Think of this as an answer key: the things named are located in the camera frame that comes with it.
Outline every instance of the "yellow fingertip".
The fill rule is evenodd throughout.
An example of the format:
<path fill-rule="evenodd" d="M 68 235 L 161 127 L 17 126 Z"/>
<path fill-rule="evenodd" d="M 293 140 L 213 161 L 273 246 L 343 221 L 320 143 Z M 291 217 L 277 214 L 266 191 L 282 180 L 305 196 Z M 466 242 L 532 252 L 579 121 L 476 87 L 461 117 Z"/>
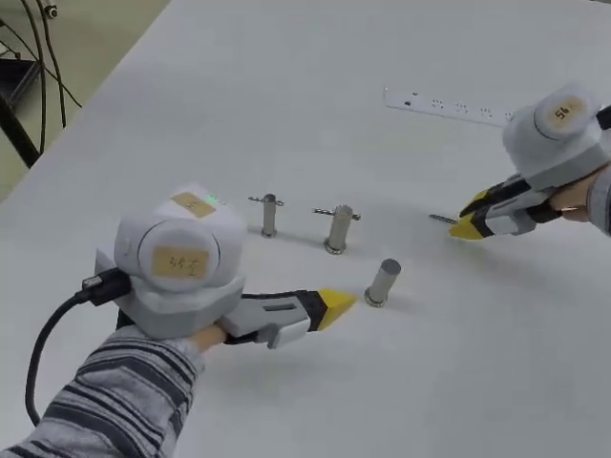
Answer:
<path fill-rule="evenodd" d="M 466 240 L 481 240 L 483 236 L 471 222 L 473 215 L 468 215 L 458 220 L 456 224 L 450 226 L 448 232 L 452 237 Z"/>
<path fill-rule="evenodd" d="M 327 306 L 327 312 L 317 329 L 319 331 L 329 327 L 335 320 L 344 315 L 356 302 L 356 296 L 341 291 L 335 291 L 334 289 L 321 289 L 318 291 L 318 294 L 320 294 Z"/>

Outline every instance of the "label sticker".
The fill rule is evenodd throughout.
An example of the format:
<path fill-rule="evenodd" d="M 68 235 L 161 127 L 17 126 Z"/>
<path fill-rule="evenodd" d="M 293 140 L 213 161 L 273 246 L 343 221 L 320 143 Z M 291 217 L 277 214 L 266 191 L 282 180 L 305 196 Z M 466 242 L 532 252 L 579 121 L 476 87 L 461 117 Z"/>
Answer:
<path fill-rule="evenodd" d="M 208 256 L 204 250 L 156 246 L 153 249 L 152 274 L 170 279 L 203 279 Z"/>
<path fill-rule="evenodd" d="M 192 193 L 180 193 L 172 197 L 172 200 L 185 210 L 191 212 L 195 218 L 203 218 L 217 211 L 208 202 L 205 202 Z"/>
<path fill-rule="evenodd" d="M 569 124 L 575 116 L 585 113 L 585 103 L 575 95 L 564 97 L 554 105 L 547 115 L 547 120 L 555 129 L 562 129 Z"/>

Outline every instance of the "white power strip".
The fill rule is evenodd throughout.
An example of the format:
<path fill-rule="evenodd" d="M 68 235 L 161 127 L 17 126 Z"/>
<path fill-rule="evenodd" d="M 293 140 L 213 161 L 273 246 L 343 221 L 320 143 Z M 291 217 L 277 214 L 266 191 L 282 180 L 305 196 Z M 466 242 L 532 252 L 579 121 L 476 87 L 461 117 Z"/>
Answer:
<path fill-rule="evenodd" d="M 478 107 L 464 102 L 428 97 L 419 93 L 389 91 L 389 88 L 384 88 L 384 100 L 386 106 L 390 108 L 496 127 L 504 127 L 514 115 L 512 111 L 502 108 Z"/>

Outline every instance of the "human hand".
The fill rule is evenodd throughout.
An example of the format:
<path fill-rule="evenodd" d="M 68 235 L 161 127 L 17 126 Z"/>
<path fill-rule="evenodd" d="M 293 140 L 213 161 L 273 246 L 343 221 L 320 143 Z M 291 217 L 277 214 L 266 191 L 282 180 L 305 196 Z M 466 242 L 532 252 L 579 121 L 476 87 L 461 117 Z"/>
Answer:
<path fill-rule="evenodd" d="M 204 352 L 214 345 L 222 344 L 227 339 L 225 331 L 215 324 L 196 332 L 189 340 L 196 345 L 200 352 Z"/>
<path fill-rule="evenodd" d="M 588 216 L 587 198 L 590 186 L 596 178 L 607 168 L 609 164 L 599 168 L 593 174 L 585 178 L 567 184 L 557 191 L 551 198 L 550 204 L 555 210 L 562 212 L 565 219 L 571 221 L 586 222 L 590 218 Z"/>

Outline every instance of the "striped sleeve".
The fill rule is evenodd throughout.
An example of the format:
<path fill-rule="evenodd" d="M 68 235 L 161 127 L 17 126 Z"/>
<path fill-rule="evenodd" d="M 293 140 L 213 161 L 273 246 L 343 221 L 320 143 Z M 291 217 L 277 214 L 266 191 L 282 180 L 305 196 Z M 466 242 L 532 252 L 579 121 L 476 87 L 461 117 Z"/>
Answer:
<path fill-rule="evenodd" d="M 587 209 L 590 222 L 604 234 L 611 236 L 611 167 L 590 185 Z"/>
<path fill-rule="evenodd" d="M 0 458 L 171 456 L 203 360 L 186 339 L 119 329 L 53 399 L 40 425 Z"/>

